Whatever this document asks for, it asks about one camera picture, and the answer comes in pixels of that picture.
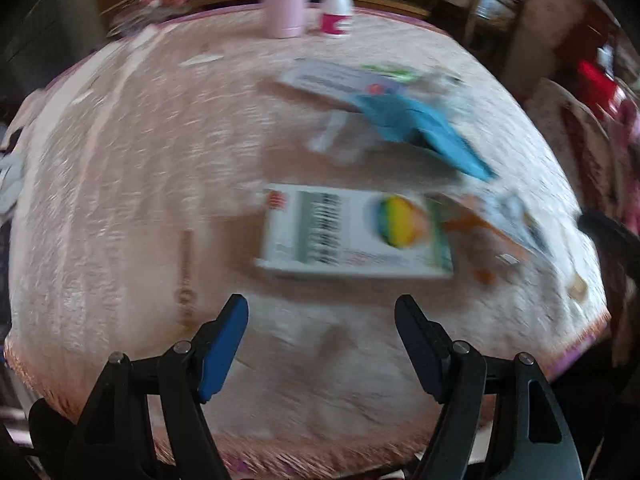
table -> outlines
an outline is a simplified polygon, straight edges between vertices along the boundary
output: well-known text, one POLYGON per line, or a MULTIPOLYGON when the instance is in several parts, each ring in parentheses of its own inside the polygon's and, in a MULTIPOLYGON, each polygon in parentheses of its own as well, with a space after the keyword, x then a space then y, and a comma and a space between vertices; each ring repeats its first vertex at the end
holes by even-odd
MULTIPOLYGON (((310 20, 316 22, 316 10, 310 20)), ((239 474, 318 478, 424 449, 439 407, 418 384, 393 321, 410 292, 452 338, 484 354, 532 353, 554 376, 607 322, 593 245, 542 136, 507 91, 424 22, 358 10, 350 38, 263 37, 260 11, 206 12, 108 44, 32 94, 11 129, 26 179, 12 232, 12 367, 60 412, 78 417, 111 351, 158 354, 213 318, 232 292, 250 325, 222 392, 204 406, 239 474), (201 54, 222 55, 199 64, 201 54), (269 182, 381 190, 473 189, 427 155, 391 146, 336 167, 304 148, 326 103, 274 78, 303 56, 358 66, 446 66, 474 89, 475 121, 456 124, 542 224, 554 265, 526 265, 494 286, 452 282, 278 280, 257 272, 269 182), (192 231, 191 265, 180 240, 192 231), (578 272, 582 304, 566 288, 578 272), (185 278, 191 309, 175 299, 185 278)), ((156 445, 169 458, 157 399, 156 445)))

blue cloth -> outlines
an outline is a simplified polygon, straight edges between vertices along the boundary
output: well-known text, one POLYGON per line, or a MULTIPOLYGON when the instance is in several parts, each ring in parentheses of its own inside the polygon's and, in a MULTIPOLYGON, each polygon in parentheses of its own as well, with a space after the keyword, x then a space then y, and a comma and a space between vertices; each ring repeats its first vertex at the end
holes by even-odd
POLYGON ((463 173, 480 180, 496 176, 435 108, 398 94, 355 95, 352 100, 384 140, 426 143, 426 149, 463 173))

white box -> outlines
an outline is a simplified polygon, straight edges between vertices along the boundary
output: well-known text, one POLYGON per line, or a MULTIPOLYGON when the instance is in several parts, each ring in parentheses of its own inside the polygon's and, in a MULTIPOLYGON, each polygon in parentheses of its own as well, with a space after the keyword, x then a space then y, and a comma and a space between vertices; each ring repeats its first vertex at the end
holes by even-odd
POLYGON ((262 258, 282 273, 448 278, 439 202, 426 196, 271 184, 262 258))

red label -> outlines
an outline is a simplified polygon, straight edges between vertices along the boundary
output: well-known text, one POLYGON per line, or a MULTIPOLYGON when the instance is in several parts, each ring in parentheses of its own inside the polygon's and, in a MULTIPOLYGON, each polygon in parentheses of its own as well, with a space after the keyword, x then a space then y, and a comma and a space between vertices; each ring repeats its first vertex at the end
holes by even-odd
POLYGON ((373 83, 367 86, 367 92, 369 92, 369 95, 384 95, 385 87, 379 83, 373 83))
POLYGON ((283 210, 287 206, 287 195, 280 191, 271 190, 269 192, 269 209, 283 210))
POLYGON ((352 16, 338 16, 337 14, 323 14, 320 30, 325 34, 343 36, 351 32, 352 16))

box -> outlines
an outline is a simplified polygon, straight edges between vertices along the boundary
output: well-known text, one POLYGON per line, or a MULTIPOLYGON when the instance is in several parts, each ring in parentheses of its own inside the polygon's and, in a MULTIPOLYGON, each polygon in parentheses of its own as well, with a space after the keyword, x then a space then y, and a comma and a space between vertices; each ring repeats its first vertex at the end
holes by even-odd
POLYGON ((441 217, 440 203, 420 194, 271 184, 256 264, 281 273, 450 277, 441 217))
POLYGON ((404 85, 389 77, 366 70, 323 61, 302 58, 282 74, 278 81, 296 88, 353 106, 353 95, 396 94, 404 85))

